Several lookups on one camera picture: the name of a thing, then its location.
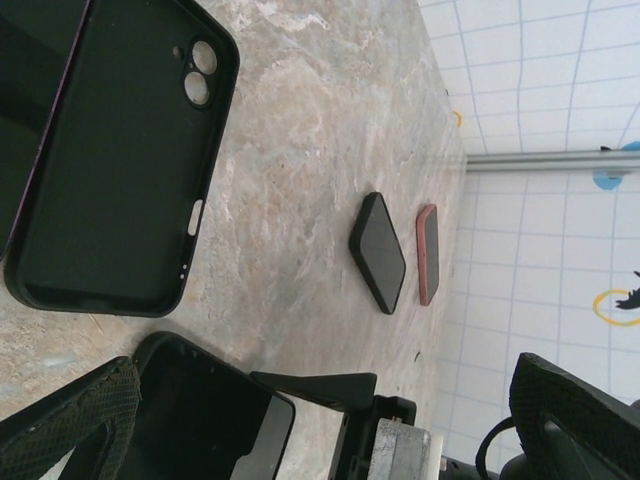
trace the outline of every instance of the metal pipe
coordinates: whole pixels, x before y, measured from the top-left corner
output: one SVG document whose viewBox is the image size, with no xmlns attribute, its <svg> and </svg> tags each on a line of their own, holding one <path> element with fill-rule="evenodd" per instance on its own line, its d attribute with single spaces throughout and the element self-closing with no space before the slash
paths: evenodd
<svg viewBox="0 0 640 480">
<path fill-rule="evenodd" d="M 640 151 L 588 151 L 469 155 L 468 172 L 640 170 Z"/>
</svg>

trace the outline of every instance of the open phone case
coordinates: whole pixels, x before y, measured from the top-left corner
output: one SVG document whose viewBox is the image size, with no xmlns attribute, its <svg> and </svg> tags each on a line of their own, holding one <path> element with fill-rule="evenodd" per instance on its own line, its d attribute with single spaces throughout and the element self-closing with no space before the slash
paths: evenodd
<svg viewBox="0 0 640 480">
<path fill-rule="evenodd" d="M 213 72 L 198 71 L 197 42 Z M 177 306 L 238 68 L 193 0 L 90 1 L 8 256 L 18 300 L 149 317 Z M 202 105 L 185 91 L 192 72 Z"/>
</svg>

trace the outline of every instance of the red smartphone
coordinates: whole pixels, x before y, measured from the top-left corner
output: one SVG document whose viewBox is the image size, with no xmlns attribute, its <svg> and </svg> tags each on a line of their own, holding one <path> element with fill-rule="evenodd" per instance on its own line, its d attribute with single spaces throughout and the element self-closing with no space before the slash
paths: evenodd
<svg viewBox="0 0 640 480">
<path fill-rule="evenodd" d="M 431 303 L 440 285 L 440 265 L 438 261 L 438 209 L 427 205 L 416 220 L 418 241 L 418 282 L 420 305 Z"/>
</svg>

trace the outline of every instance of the tile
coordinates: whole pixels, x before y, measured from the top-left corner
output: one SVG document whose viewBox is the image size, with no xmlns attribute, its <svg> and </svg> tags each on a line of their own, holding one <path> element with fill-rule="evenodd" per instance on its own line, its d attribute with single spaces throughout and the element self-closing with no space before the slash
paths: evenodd
<svg viewBox="0 0 640 480">
<path fill-rule="evenodd" d="M 627 312 L 623 315 L 614 313 L 613 315 L 613 318 L 618 321 L 630 321 L 637 317 L 640 317 L 637 312 Z M 613 327 L 611 329 L 611 348 L 640 353 L 640 326 L 635 325 L 633 327 Z"/>
<path fill-rule="evenodd" d="M 571 114 L 569 132 L 624 129 L 635 107 L 602 107 L 576 110 Z"/>
<path fill-rule="evenodd" d="M 572 172 L 569 175 L 569 184 L 567 191 L 571 193 L 599 193 L 601 195 L 615 195 L 613 192 L 604 192 L 593 181 L 593 172 L 582 171 Z"/>
<path fill-rule="evenodd" d="M 520 135 L 502 135 L 499 137 L 485 137 L 488 154 L 520 153 Z"/>
<path fill-rule="evenodd" d="M 518 111 L 517 92 L 478 93 L 475 96 L 478 116 Z"/>
<path fill-rule="evenodd" d="M 464 31 L 518 23 L 518 3 L 510 0 L 472 0 L 457 2 L 460 27 Z"/>
<path fill-rule="evenodd" d="M 557 363 L 558 343 L 536 338 L 511 335 L 509 337 L 509 355 L 507 359 L 507 373 L 512 374 L 516 369 L 518 357 L 521 353 L 535 353 L 551 363 Z"/>
<path fill-rule="evenodd" d="M 458 18 L 453 3 L 441 3 L 420 8 L 429 37 L 458 33 Z"/>
<path fill-rule="evenodd" d="M 451 423 L 451 413 L 453 412 L 453 395 L 438 392 L 436 404 L 433 409 L 431 421 L 436 425 L 448 426 Z"/>
<path fill-rule="evenodd" d="M 524 195 L 478 194 L 476 228 L 517 232 L 520 229 Z"/>
<path fill-rule="evenodd" d="M 471 265 L 469 293 L 509 298 L 513 288 L 513 267 L 500 265 Z"/>
<path fill-rule="evenodd" d="M 467 173 L 464 177 L 464 193 L 477 192 L 481 176 L 481 173 Z"/>
<path fill-rule="evenodd" d="M 571 0 L 570 2 L 558 2 L 556 0 L 536 0 L 535 2 L 522 2 L 522 19 L 539 20 L 541 18 L 570 15 L 587 11 L 588 0 Z"/>
<path fill-rule="evenodd" d="M 518 234 L 476 231 L 472 258 L 478 263 L 515 265 Z"/>
<path fill-rule="evenodd" d="M 640 62 L 629 61 L 631 58 L 640 58 L 640 45 L 582 52 L 576 81 L 640 75 Z"/>
<path fill-rule="evenodd" d="M 564 133 L 522 135 L 522 149 L 526 153 L 564 151 L 565 138 Z"/>
<path fill-rule="evenodd" d="M 562 237 L 545 235 L 520 236 L 518 266 L 560 268 Z"/>
<path fill-rule="evenodd" d="M 462 363 L 504 371 L 507 356 L 507 335 L 473 327 L 466 327 Z"/>
<path fill-rule="evenodd" d="M 556 304 L 559 291 L 559 270 L 518 267 L 513 291 L 516 300 Z"/>
<path fill-rule="evenodd" d="M 608 390 L 609 352 L 604 348 L 560 345 L 558 366 L 600 390 Z"/>
<path fill-rule="evenodd" d="M 589 13 L 583 48 L 614 47 L 640 43 L 640 5 Z"/>
<path fill-rule="evenodd" d="M 442 326 L 439 342 L 439 358 L 457 362 L 462 348 L 462 326 L 445 323 Z"/>
<path fill-rule="evenodd" d="M 526 173 L 483 173 L 480 177 L 480 193 L 524 193 Z"/>
<path fill-rule="evenodd" d="M 517 135 L 518 116 L 515 114 L 507 115 L 491 115 L 489 117 L 480 117 L 480 128 L 482 133 L 487 136 L 494 135 Z"/>
<path fill-rule="evenodd" d="M 464 293 L 469 289 L 469 263 L 455 262 L 451 288 L 456 293 Z"/>
<path fill-rule="evenodd" d="M 613 240 L 612 268 L 618 272 L 640 270 L 640 238 Z"/>
<path fill-rule="evenodd" d="M 502 411 L 499 407 L 487 405 L 486 403 L 456 397 L 453 404 L 453 417 L 451 419 L 451 430 L 454 432 L 464 432 L 473 438 L 484 438 L 501 418 Z M 449 438 L 449 447 L 454 437 Z M 478 449 L 478 442 L 474 441 L 475 450 Z"/>
<path fill-rule="evenodd" d="M 524 201 L 522 231 L 562 234 L 565 201 L 565 196 L 562 194 L 527 194 Z"/>
<path fill-rule="evenodd" d="M 467 117 L 462 120 L 462 125 L 459 128 L 460 135 L 462 137 L 481 137 L 480 126 L 478 125 L 478 119 L 475 117 Z"/>
<path fill-rule="evenodd" d="M 585 308 L 560 309 L 560 342 L 590 347 L 609 346 L 609 325 Z"/>
<path fill-rule="evenodd" d="M 640 82 L 623 78 L 606 82 L 581 83 L 573 90 L 574 108 L 637 105 L 640 102 Z"/>
<path fill-rule="evenodd" d="M 454 258 L 456 260 L 471 260 L 471 249 L 473 247 L 473 232 L 471 230 L 459 230 L 456 234 L 456 249 Z"/>
<path fill-rule="evenodd" d="M 481 402 L 501 405 L 504 374 L 478 367 L 460 365 L 458 394 Z"/>
<path fill-rule="evenodd" d="M 481 137 L 463 138 L 462 143 L 467 155 L 484 155 L 487 153 Z"/>
<path fill-rule="evenodd" d="M 475 93 L 495 92 L 498 90 L 511 90 L 518 88 L 518 81 L 520 79 L 520 62 L 470 67 L 469 71 L 471 73 L 471 81 L 473 82 L 473 90 Z"/>
<path fill-rule="evenodd" d="M 451 103 L 452 110 L 462 115 L 463 122 L 468 117 L 473 117 L 476 114 L 473 106 L 473 96 L 471 95 L 450 95 L 449 103 Z"/>
<path fill-rule="evenodd" d="M 563 268 L 609 272 L 611 247 L 611 239 L 566 237 Z"/>
<path fill-rule="evenodd" d="M 431 40 L 431 46 L 436 54 L 438 67 L 455 68 L 467 65 L 460 35 L 433 39 Z"/>
<path fill-rule="evenodd" d="M 558 307 L 555 306 L 514 302 L 511 313 L 511 333 L 556 342 L 558 314 Z"/>
<path fill-rule="evenodd" d="M 562 172 L 533 173 L 529 176 L 527 193 L 564 193 L 568 175 Z"/>
<path fill-rule="evenodd" d="M 523 26 L 524 58 L 544 57 L 580 50 L 586 15 L 527 22 Z"/>
<path fill-rule="evenodd" d="M 618 146 L 619 147 L 623 147 L 625 145 L 628 145 L 631 142 L 638 142 L 638 141 L 640 141 L 640 128 L 630 128 L 630 129 L 628 129 L 626 131 L 626 133 L 622 137 L 621 141 L 619 142 Z M 640 179 L 640 176 L 636 175 L 634 177 L 634 179 Z M 635 191 L 640 191 L 640 188 L 635 188 L 634 190 Z"/>
<path fill-rule="evenodd" d="M 614 198 L 610 195 L 567 196 L 566 235 L 610 236 Z"/>
<path fill-rule="evenodd" d="M 522 134 L 562 132 L 567 128 L 568 110 L 525 112 L 520 114 Z"/>
<path fill-rule="evenodd" d="M 464 323 L 467 311 L 467 294 L 451 292 L 447 304 L 446 320 L 453 323 Z"/>
<path fill-rule="evenodd" d="M 611 393 L 640 398 L 640 352 L 611 352 Z"/>
<path fill-rule="evenodd" d="M 456 391 L 458 379 L 458 364 L 448 360 L 438 360 L 438 390 L 447 393 Z"/>
<path fill-rule="evenodd" d="M 640 238 L 638 205 L 640 193 L 620 193 L 616 204 L 616 237 Z"/>
<path fill-rule="evenodd" d="M 449 95 L 464 95 L 471 93 L 471 83 L 466 67 L 441 70 L 440 75 Z"/>
<path fill-rule="evenodd" d="M 543 87 L 520 92 L 520 112 L 569 109 L 571 86 Z"/>
<path fill-rule="evenodd" d="M 591 308 L 593 300 L 609 289 L 610 274 L 605 272 L 562 272 L 562 305 Z"/>
<path fill-rule="evenodd" d="M 474 228 L 477 199 L 478 196 L 475 193 L 465 193 L 464 195 L 462 195 L 462 201 L 460 202 L 460 216 L 458 220 L 458 227 Z"/>
<path fill-rule="evenodd" d="M 469 65 L 520 59 L 520 26 L 463 32 Z"/>
<path fill-rule="evenodd" d="M 577 54 L 524 60 L 520 86 L 521 88 L 539 88 L 571 84 L 577 61 Z"/>
<path fill-rule="evenodd" d="M 467 325 L 507 332 L 511 301 L 469 295 L 467 303 Z"/>
<path fill-rule="evenodd" d="M 580 115 L 582 110 L 576 110 L 572 116 Z M 618 144 L 618 140 L 622 136 L 623 130 L 614 131 L 588 131 L 588 132 L 569 132 L 567 135 L 567 150 L 568 151 L 593 151 L 600 150 L 602 145 L 613 148 Z M 591 177 L 591 183 L 595 188 L 598 188 L 593 182 L 593 176 Z"/>
</svg>

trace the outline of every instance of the yellow ring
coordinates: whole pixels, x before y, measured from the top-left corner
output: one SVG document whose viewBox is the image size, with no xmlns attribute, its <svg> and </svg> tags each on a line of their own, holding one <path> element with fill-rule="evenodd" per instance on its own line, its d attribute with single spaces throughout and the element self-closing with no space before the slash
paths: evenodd
<svg viewBox="0 0 640 480">
<path fill-rule="evenodd" d="M 609 325 L 614 325 L 616 327 L 633 327 L 634 325 L 640 324 L 640 318 L 635 318 L 633 320 L 629 320 L 628 322 L 618 322 L 616 320 L 613 320 L 612 318 L 605 317 L 600 312 L 600 302 L 602 302 L 602 300 L 607 298 L 609 295 L 613 295 L 614 293 L 627 295 L 629 292 L 627 292 L 626 290 L 613 289 L 613 290 L 607 290 L 606 292 L 601 293 L 593 301 L 593 312 L 596 315 L 598 315 L 601 319 L 603 319 L 605 322 L 607 322 Z"/>
<path fill-rule="evenodd" d="M 460 113 L 456 112 L 455 110 L 453 111 L 453 114 L 458 119 L 458 128 L 461 127 L 462 126 L 462 115 L 460 115 Z"/>
</svg>

